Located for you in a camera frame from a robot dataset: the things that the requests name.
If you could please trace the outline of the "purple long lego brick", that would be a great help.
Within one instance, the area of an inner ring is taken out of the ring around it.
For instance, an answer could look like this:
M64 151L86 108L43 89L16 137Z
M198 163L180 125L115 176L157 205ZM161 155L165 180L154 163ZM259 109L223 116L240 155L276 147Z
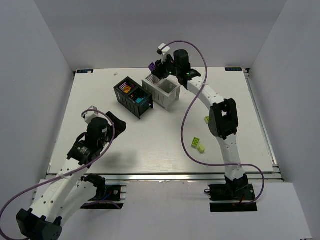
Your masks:
M151 72L155 71L155 70L156 70L156 65L155 65L155 63L152 62L152 63L148 66L148 68L149 68L149 70L150 70Z

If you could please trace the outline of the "pale green lego brick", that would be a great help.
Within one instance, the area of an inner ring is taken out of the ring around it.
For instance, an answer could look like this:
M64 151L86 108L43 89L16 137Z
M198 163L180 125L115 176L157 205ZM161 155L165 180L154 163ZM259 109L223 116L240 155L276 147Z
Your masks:
M205 152L206 148L202 144L200 144L197 146L197 150L200 154L203 154Z

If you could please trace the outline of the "long orange lego brick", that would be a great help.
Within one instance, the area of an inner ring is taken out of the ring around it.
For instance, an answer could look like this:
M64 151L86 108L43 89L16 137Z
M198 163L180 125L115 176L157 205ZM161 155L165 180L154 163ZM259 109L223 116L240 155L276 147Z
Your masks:
M130 86L126 86L124 89L123 89L123 91L127 94L128 92L127 92L127 88L130 88Z

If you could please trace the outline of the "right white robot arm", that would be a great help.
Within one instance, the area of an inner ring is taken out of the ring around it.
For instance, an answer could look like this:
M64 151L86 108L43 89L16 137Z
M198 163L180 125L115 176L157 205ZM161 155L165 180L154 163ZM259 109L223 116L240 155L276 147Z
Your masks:
M207 85L201 74L191 68L186 50L176 50L173 56L169 51L168 46L159 47L157 53L161 55L161 59L149 65L151 73L160 80L175 76L181 86L193 93L207 107L208 128L220 146L226 184L235 191L244 189L249 181L241 166L237 146L239 120L235 100L223 98Z

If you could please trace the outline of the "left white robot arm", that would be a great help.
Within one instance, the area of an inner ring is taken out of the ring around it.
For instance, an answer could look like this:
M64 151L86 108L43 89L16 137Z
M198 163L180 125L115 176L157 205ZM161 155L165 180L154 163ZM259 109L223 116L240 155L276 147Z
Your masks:
M91 163L104 153L126 128L126 122L110 111L100 117L97 111L82 115L87 130L75 140L67 153L58 180L52 181L42 196L29 209L21 209L16 220L20 232L30 240L57 240L63 225L88 201L105 201L109 196L105 178L87 175Z

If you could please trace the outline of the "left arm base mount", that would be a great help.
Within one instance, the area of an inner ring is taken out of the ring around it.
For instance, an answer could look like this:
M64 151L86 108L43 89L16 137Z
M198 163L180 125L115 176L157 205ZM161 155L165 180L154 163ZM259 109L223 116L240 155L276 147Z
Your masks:
M124 206L124 185L106 183L106 179L97 174L80 178L80 183L89 182L95 187L95 196L81 206L86 210L121 210Z

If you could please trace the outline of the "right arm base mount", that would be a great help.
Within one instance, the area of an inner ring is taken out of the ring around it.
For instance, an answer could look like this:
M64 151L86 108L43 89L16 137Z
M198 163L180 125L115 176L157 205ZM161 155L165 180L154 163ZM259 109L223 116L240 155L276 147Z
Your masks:
M252 184L237 193L227 189L226 184L211 184L204 193L209 196L211 213L248 213L257 212L256 195Z

